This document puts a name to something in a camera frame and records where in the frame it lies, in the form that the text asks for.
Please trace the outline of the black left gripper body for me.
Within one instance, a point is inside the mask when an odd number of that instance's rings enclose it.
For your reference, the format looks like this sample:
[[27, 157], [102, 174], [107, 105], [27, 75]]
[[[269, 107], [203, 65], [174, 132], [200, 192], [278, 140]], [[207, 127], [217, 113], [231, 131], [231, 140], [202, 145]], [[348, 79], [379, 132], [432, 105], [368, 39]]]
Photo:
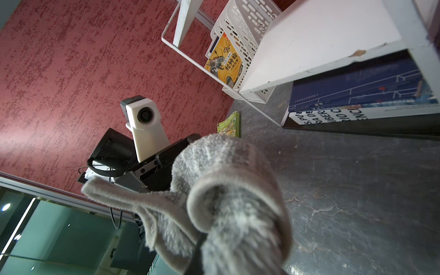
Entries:
[[78, 182], [85, 184], [97, 176], [135, 193], [168, 191], [174, 160], [200, 138], [199, 134], [192, 134], [139, 162], [134, 141], [109, 128], [87, 160], [88, 169], [81, 173]]

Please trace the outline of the grey patterned cloth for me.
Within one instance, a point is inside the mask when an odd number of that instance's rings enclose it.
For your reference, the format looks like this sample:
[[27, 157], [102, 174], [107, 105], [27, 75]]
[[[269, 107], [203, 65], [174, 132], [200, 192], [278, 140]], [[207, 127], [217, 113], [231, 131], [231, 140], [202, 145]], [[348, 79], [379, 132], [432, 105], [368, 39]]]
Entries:
[[291, 222], [269, 160], [239, 138], [211, 134], [175, 159], [168, 191], [136, 193], [92, 178], [91, 200], [140, 217], [144, 245], [176, 272], [190, 266], [197, 241], [206, 275], [281, 275]]

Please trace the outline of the white two-tier bookshelf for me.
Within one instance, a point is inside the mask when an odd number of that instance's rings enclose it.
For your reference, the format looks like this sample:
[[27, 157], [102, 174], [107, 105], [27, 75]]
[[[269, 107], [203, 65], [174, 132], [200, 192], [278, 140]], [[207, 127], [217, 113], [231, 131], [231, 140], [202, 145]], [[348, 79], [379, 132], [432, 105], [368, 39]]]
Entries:
[[[174, 51], [198, 18], [200, 1], [181, 1]], [[241, 85], [246, 94], [333, 71], [352, 63], [408, 51], [435, 95], [440, 93], [438, 1], [296, 1], [269, 25]]]

